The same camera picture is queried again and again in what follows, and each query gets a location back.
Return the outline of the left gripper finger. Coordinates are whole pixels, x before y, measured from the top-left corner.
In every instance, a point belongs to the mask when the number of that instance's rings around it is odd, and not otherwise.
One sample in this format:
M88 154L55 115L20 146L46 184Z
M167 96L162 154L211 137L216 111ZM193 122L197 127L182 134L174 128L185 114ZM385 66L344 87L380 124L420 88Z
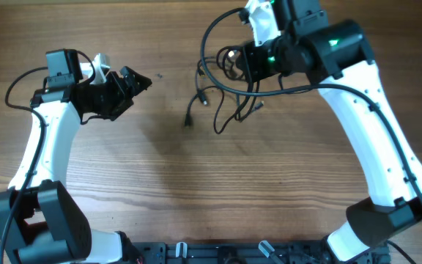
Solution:
M127 88L134 88L135 86L135 73L128 67L124 66L120 73L122 75L123 81Z
M147 90L152 85L152 80L138 73L130 72L125 76L125 83L128 96L133 98Z

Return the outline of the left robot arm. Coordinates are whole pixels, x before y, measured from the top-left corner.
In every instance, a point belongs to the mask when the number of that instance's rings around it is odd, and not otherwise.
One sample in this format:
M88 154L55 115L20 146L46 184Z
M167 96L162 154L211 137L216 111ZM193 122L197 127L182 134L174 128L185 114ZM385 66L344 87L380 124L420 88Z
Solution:
M116 120L151 80L106 55L46 54L42 87L26 107L32 128L6 191L0 192L0 263L144 263L123 232L93 230L66 188L75 135L90 120Z

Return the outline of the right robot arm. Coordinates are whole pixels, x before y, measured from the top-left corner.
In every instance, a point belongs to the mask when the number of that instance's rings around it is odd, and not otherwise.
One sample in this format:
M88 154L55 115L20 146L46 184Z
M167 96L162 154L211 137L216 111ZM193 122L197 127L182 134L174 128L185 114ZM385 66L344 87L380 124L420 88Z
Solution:
M334 111L362 166L369 196L327 237L353 261L422 221L422 164L385 96L374 54L354 21L329 23L318 1L249 1L239 12L253 41L240 57L252 81L303 73Z

